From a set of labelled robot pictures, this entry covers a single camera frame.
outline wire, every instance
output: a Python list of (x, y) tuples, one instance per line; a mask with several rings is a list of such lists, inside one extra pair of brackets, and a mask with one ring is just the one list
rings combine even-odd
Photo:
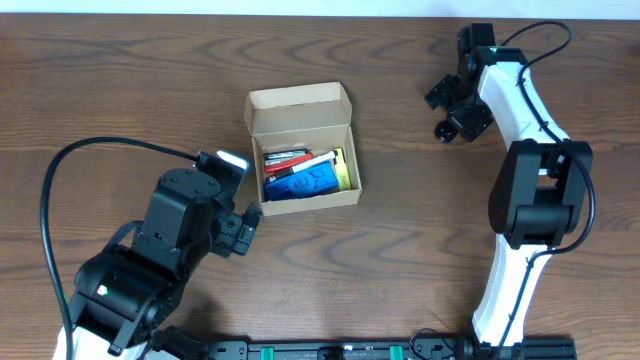
[(64, 324), (65, 338), (67, 341), (67, 360), (73, 359), (73, 329), (71, 324), (71, 315), (69, 314), (69, 306), (67, 305), (67, 300), (64, 296), (64, 290), (62, 289), (62, 282), (60, 281), (60, 276), (58, 274), (56, 260), (53, 256), (53, 248), (51, 247), (51, 238), (49, 235), (49, 198), (51, 195), (53, 176), (55, 175), (56, 169), (58, 168), (58, 165), (60, 164), (62, 159), (71, 151), (77, 148), (98, 143), (120, 143), (139, 146), (146, 149), (159, 151), (165, 154), (179, 156), (192, 161), (198, 160), (197, 156), (192, 156), (181, 151), (122, 137), (94, 137), (76, 141), (73, 144), (67, 145), (64, 149), (60, 150), (60, 152), (56, 154), (53, 160), (51, 160), (49, 168), (47, 169), (47, 173), (44, 176), (44, 182), (42, 184), (42, 196), (40, 198), (40, 231), (42, 233), (44, 256), (47, 259), (47, 268), (49, 269), (49, 275), (51, 276), (53, 289), (56, 293), (56, 298), (58, 299), (60, 313), (62, 314), (62, 322)]
[(522, 34), (523, 32), (533, 29), (535, 27), (538, 26), (542, 26), (542, 25), (556, 25), (559, 26), (561, 28), (563, 28), (564, 30), (567, 31), (568, 34), (568, 38), (567, 40), (560, 46), (558, 46), (557, 48), (527, 62), (522, 69), (520, 69), (520, 72), (518, 73), (518, 87), (520, 88), (520, 92), (522, 93), (522, 97), (524, 98), (524, 101), (527, 103), (527, 106), (529, 107), (529, 109), (531, 110), (531, 112), (533, 113), (533, 116), (536, 118), (536, 120), (538, 121), (538, 124), (540, 125), (540, 128), (547, 134), (549, 135), (549, 137), (551, 139), (553, 139), (553, 141), (555, 141), (560, 148), (568, 155), (569, 159), (576, 164), (576, 166), (578, 167), (578, 170), (580, 171), (580, 174), (582, 175), (582, 178), (584, 179), (585, 182), (585, 187), (587, 190), (587, 197), (589, 199), (589, 215), (587, 217), (587, 222), (584, 226), (584, 229), (582, 230), (582, 233), (580, 234), (580, 236), (578, 237), (578, 239), (576, 239), (576, 241), (574, 241), (571, 245), (564, 247), (564, 248), (560, 248), (560, 249), (548, 249), (545, 251), (541, 251), (539, 253), (535, 253), (533, 256), (531, 256), (531, 259), (529, 259), (527, 261), (527, 271), (525, 272), (524, 278), (522, 279), (522, 284), (520, 285), (520, 290), (518, 291), (518, 296), (516, 298), (516, 302), (514, 304), (513, 307), (513, 311), (511, 312), (511, 314), (509, 315), (509, 321), (507, 322), (507, 326), (505, 328), (504, 333), (502, 334), (502, 338), (500, 339), (500, 343), (496, 349), (496, 351), (493, 352), (493, 355), (491, 356), (492, 359), (495, 359), (496, 356), (498, 356), (500, 354), (500, 351), (502, 350), (502, 348), (504, 347), (504, 343), (507, 339), (507, 336), (509, 335), (509, 331), (511, 330), (511, 326), (513, 325), (513, 321), (515, 320), (516, 317), (516, 313), (518, 312), (518, 308), (520, 307), (520, 302), (522, 301), (522, 297), (524, 295), (524, 290), (527, 286), (527, 281), (529, 280), (529, 276), (531, 275), (531, 270), (533, 270), (533, 265), (534, 262), (536, 261), (536, 259), (542, 257), (542, 256), (546, 256), (546, 255), (560, 255), (560, 254), (566, 254), (570, 251), (575, 250), (576, 248), (578, 248), (580, 245), (582, 245), (582, 243), (586, 240), (587, 236), (589, 236), (589, 233), (591, 232), (591, 229), (593, 228), (593, 223), (595, 221), (595, 217), (596, 217), (596, 195), (595, 195), (595, 189), (593, 187), (593, 182), (591, 181), (591, 176), (589, 175), (589, 171), (587, 170), (587, 168), (584, 166), (584, 164), (582, 163), (582, 161), (580, 160), (580, 158), (566, 145), (566, 143), (561, 140), (556, 134), (553, 133), (553, 131), (551, 131), (548, 127), (548, 123), (545, 122), (542, 119), (542, 116), (540, 116), (540, 113), (538, 112), (538, 110), (536, 109), (536, 107), (533, 105), (533, 102), (531, 101), (531, 99), (529, 98), (529, 94), (527, 94), (527, 91), (524, 87), (524, 73), (525, 71), (531, 67), (531, 65), (537, 63), (538, 61), (545, 59), (555, 53), (557, 53), (558, 51), (564, 49), (567, 45), (569, 45), (569, 43), (571, 42), (571, 40), (573, 39), (573, 31), (571, 30), (571, 28), (569, 26), (567, 26), (564, 23), (561, 23), (559, 21), (540, 21), (534, 24), (531, 24), (525, 28), (522, 28), (521, 30), (518, 30), (517, 32), (515, 32), (513, 35), (509, 36), (507, 38), (507, 40), (505, 40), (502, 43), (502, 46), (505, 46), (506, 44), (509, 43), (509, 41), (511, 41), (513, 38), (517, 37), (518, 35)]
[(442, 341), (442, 343), (449, 348), (449, 350), (451, 350), (451, 352), (453, 352), (453, 354), (448, 355), (448, 356), (444, 356), (442, 359), (449, 359), (451, 357), (454, 357), (456, 354), (456, 350), (453, 348), (453, 346), (449, 345), (449, 342), (447, 342), (447, 339), (444, 338), (444, 336), (442, 336), (442, 334), (440, 334), (440, 332), (436, 329), (432, 329), (432, 328), (422, 328), (418, 331), (416, 331), (415, 333), (413, 333), (413, 335), (411, 336), (411, 339), (409, 339), (409, 347), (411, 348), (411, 351), (413, 351), (413, 353), (420, 358), (421, 360), (431, 360), (431, 358), (426, 358), (424, 356), (422, 356), (422, 354), (420, 354), (418, 351), (416, 351), (414, 349), (413, 343), (416, 340), (416, 337), (418, 335), (420, 335), (420, 333), (425, 332), (425, 331), (431, 331), (432, 333), (438, 335), (438, 337), (440, 338), (440, 341)]

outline cardboard box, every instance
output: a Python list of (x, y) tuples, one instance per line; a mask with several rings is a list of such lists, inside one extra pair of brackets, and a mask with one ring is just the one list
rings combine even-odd
[[(357, 204), (362, 192), (351, 133), (351, 103), (338, 82), (253, 91), (244, 121), (251, 133), (259, 203), (265, 216)], [(306, 199), (267, 201), (263, 154), (308, 148), (314, 155), (342, 148), (352, 190)]]

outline white wall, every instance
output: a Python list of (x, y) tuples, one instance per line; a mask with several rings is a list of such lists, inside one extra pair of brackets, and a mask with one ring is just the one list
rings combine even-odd
[(640, 19), (640, 0), (0, 0), (0, 12)]

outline yellow highlighter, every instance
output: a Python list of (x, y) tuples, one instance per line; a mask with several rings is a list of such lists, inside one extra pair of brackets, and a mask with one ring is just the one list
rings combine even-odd
[(334, 152), (336, 153), (336, 157), (333, 161), (335, 162), (336, 177), (338, 178), (338, 190), (351, 190), (351, 179), (349, 178), (349, 170), (347, 170), (347, 163), (345, 162), (342, 149), (337, 148)]

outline wooden table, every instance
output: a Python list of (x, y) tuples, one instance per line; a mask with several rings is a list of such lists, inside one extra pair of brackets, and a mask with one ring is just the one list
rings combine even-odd
[[(246, 257), (202, 262), (165, 324), (207, 340), (464, 331), (489, 276), (487, 200), (505, 149), (495, 125), (474, 143), (438, 144), (443, 112), (422, 97), (455, 71), (456, 33), (471, 21), (0, 16), (0, 358), (50, 358), (61, 327), (37, 217), (55, 152), (119, 135), (249, 157), (249, 91), (327, 81), (354, 105), (360, 204), (265, 218)], [(494, 21), (496, 37), (528, 23)], [(640, 356), (640, 23), (569, 24), (575, 41), (533, 76), (562, 128), (595, 151), (598, 218), (583, 247), (545, 269), (526, 333), (570, 334), (581, 359), (630, 359)], [(531, 58), (563, 39), (547, 28), (517, 44)], [(157, 177), (181, 166), (115, 145), (64, 160), (51, 231), (68, 296), (79, 266), (143, 218)], [(238, 208), (256, 197), (252, 176)]]

